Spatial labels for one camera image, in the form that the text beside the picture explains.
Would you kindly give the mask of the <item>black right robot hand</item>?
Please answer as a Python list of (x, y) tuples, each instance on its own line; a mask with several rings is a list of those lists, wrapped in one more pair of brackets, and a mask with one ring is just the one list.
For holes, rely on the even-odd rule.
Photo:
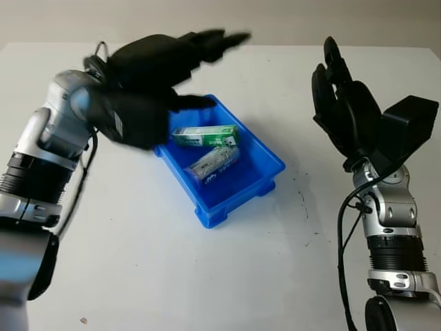
[(333, 37), (324, 42), (325, 62), (311, 78), (313, 120), (347, 159), (367, 156), (378, 142), (381, 111), (368, 87), (352, 79)]

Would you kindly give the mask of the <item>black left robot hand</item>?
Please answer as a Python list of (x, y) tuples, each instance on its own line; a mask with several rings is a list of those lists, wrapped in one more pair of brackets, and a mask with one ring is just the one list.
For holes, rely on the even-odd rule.
[(227, 34), (222, 28), (188, 32), (180, 37), (153, 34), (115, 51), (107, 60), (119, 86), (155, 101), (174, 112), (210, 108), (214, 102), (197, 95), (180, 96), (174, 86), (192, 78), (202, 63), (216, 63), (229, 49), (251, 38), (250, 32)]

